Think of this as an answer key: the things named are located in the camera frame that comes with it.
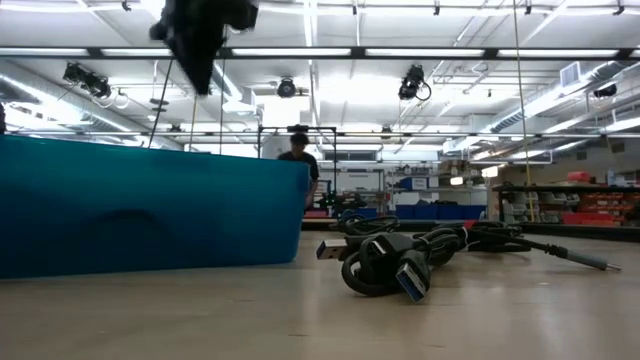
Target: person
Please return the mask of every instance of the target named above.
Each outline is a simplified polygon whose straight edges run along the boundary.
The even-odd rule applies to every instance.
[[[278,160],[299,161],[309,165],[311,189],[305,201],[305,208],[309,208],[313,204],[313,194],[318,189],[318,177],[320,177],[318,162],[313,155],[304,151],[309,145],[309,137],[305,133],[295,133],[291,135],[289,141],[291,142],[291,151],[280,154]]]

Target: air vent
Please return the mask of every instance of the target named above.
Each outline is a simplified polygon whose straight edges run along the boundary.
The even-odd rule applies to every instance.
[[[375,161],[377,151],[338,151],[336,160],[338,161]],[[334,160],[333,151],[324,152],[325,160]]]
[[[580,63],[573,64],[560,70],[560,85],[562,87],[571,86],[580,81]]]
[[[624,152],[624,142],[619,142],[617,144],[611,144],[611,152],[614,154]]]

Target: blue plastic bin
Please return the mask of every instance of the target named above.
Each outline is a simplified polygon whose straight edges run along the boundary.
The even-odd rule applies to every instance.
[[[462,220],[462,206],[460,205],[438,205],[439,220]]]
[[[466,205],[463,207],[462,215],[467,220],[478,220],[480,214],[486,209],[485,205]]]
[[[372,219],[378,216],[378,210],[372,208],[360,208],[356,209],[356,214],[362,215],[367,219]]]
[[[289,262],[309,187],[298,162],[17,136],[0,164],[0,278]]]
[[[438,205],[416,205],[415,218],[420,220],[436,220],[438,219]]]
[[[396,205],[396,217],[398,219],[415,219],[414,205]]]

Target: usb connector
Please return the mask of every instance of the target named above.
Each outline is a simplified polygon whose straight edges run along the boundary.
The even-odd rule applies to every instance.
[[[316,257],[318,260],[338,260],[346,249],[347,242],[344,239],[325,240],[316,250]]]
[[[396,279],[414,302],[421,301],[427,295],[430,278],[431,271],[424,254],[409,250],[402,256]]]

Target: shelving unit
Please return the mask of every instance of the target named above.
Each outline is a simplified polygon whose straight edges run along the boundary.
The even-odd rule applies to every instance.
[[[493,191],[498,192],[500,221],[507,223],[620,226],[640,201],[635,187],[498,186]]]

